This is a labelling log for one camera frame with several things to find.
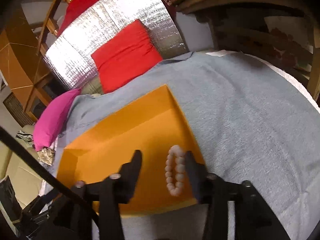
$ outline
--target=blue blanket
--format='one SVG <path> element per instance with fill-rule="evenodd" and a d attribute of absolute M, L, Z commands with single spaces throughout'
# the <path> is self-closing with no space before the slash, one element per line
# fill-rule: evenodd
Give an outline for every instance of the blue blanket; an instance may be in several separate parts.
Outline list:
<path fill-rule="evenodd" d="M 291 239 L 305 240 L 320 219 L 320 116 L 287 80 L 242 53 L 187 53 L 164 60 L 113 93 L 78 96 L 60 135 L 63 148 L 100 120 L 167 84 L 209 171 L 250 180 Z M 206 206 L 123 219 L 126 239 L 201 239 Z M 230 209 L 230 239 L 233 212 Z"/>

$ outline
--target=red cushion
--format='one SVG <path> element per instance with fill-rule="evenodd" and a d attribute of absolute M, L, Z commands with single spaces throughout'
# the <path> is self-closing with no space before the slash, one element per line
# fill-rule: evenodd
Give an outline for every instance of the red cushion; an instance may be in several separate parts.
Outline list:
<path fill-rule="evenodd" d="M 91 57 L 105 93 L 124 86 L 162 60 L 140 20 L 126 26 Z"/>

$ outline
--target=magenta pillow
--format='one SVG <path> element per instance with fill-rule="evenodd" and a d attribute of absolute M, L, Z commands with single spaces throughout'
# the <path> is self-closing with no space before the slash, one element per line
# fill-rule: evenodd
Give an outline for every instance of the magenta pillow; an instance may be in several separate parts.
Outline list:
<path fill-rule="evenodd" d="M 66 121 L 73 100 L 80 93 L 81 88 L 65 92 L 52 100 L 43 111 L 33 131 L 36 151 L 41 151 L 43 147 L 50 147 Z"/>

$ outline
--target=orange envelope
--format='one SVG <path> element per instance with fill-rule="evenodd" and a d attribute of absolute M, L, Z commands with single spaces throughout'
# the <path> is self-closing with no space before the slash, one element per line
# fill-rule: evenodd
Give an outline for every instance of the orange envelope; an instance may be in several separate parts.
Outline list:
<path fill-rule="evenodd" d="M 104 180 L 142 152 L 142 166 L 133 198 L 120 205 L 122 216 L 162 213 L 196 203 L 188 176 L 179 197 L 169 194 L 164 177 L 171 146 L 191 150 L 204 163 L 196 139 L 167 85 L 109 115 L 65 147 L 57 179 L 67 187 L 78 180 Z"/>

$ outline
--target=reflective foil panel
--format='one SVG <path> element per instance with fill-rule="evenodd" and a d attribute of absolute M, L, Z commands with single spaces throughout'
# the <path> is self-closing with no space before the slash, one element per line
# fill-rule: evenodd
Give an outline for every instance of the reflective foil panel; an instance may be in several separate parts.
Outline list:
<path fill-rule="evenodd" d="M 81 87 L 98 74 L 91 54 L 136 19 L 163 58 L 187 52 L 161 0 L 100 0 L 64 30 L 44 59 L 69 89 Z"/>

